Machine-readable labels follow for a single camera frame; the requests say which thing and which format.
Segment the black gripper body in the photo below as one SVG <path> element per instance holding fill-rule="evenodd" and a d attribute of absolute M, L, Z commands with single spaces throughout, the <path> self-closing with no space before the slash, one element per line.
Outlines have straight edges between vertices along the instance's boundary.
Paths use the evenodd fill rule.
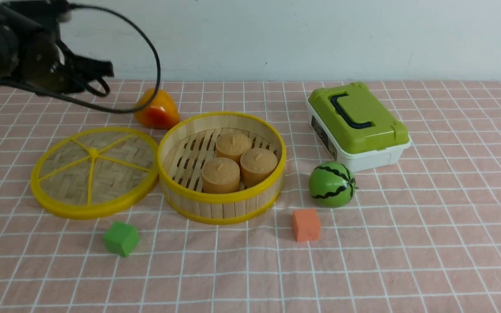
<path fill-rule="evenodd" d="M 61 94 L 84 92 L 64 69 L 65 58 L 57 43 L 59 30 L 16 27 L 19 39 L 16 82 Z"/>

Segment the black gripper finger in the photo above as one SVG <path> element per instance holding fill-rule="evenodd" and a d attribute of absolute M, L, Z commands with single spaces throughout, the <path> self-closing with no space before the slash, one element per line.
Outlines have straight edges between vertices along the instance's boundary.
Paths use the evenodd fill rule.
<path fill-rule="evenodd" d="M 114 66 L 108 60 L 96 60 L 76 55 L 75 70 L 88 80 L 114 77 Z"/>

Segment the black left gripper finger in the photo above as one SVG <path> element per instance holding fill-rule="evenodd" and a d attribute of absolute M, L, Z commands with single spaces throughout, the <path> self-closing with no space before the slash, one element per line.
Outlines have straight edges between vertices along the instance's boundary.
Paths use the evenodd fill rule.
<path fill-rule="evenodd" d="M 81 77 L 81 88 L 83 92 L 96 97 L 107 97 L 110 94 L 109 84 L 104 77 Z"/>

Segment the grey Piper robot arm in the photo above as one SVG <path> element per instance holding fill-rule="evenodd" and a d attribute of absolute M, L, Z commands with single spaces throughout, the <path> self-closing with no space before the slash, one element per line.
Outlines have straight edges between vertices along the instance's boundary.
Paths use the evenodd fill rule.
<path fill-rule="evenodd" d="M 61 39 L 60 25 L 80 8 L 67 0 L 0 2 L 0 86 L 41 97 L 109 95 L 113 64 L 77 55 Z"/>

